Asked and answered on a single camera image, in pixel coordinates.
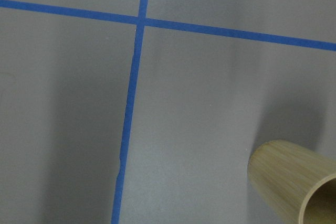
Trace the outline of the wooden bamboo cup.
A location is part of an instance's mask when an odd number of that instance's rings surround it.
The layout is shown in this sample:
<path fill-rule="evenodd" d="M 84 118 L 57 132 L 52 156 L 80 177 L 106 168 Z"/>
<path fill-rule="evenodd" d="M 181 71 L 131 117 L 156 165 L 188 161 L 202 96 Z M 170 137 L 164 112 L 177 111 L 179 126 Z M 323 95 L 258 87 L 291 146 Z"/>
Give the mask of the wooden bamboo cup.
<path fill-rule="evenodd" d="M 273 140 L 252 153 L 247 174 L 284 223 L 335 223 L 335 160 Z"/>

